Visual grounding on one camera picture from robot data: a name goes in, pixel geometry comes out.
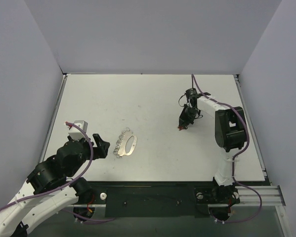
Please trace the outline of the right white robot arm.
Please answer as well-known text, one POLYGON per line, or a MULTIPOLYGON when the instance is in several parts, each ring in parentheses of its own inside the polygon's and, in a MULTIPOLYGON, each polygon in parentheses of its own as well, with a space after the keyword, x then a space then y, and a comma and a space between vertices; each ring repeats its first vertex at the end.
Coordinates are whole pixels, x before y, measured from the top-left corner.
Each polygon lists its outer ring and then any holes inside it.
POLYGON ((213 177, 210 190, 211 198, 216 202, 234 196, 236 157, 249 143, 248 128, 242 107, 229 107, 205 92, 198 93, 195 88, 185 91, 186 103, 178 120, 178 129, 185 130, 201 112, 214 119, 214 138, 222 149, 218 159, 218 169, 213 177))

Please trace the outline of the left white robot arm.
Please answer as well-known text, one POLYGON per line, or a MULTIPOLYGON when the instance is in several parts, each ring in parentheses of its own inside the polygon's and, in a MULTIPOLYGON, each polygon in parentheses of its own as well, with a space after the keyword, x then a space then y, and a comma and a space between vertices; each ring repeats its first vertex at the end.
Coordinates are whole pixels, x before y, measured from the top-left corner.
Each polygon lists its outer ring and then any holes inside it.
POLYGON ((68 205, 91 204, 95 200, 92 187, 83 177, 63 187, 86 160, 106 158, 110 143, 98 134, 93 138, 94 142, 88 142, 69 137, 55 155, 35 167, 11 200, 12 206, 0 211, 0 237, 26 237, 68 205))

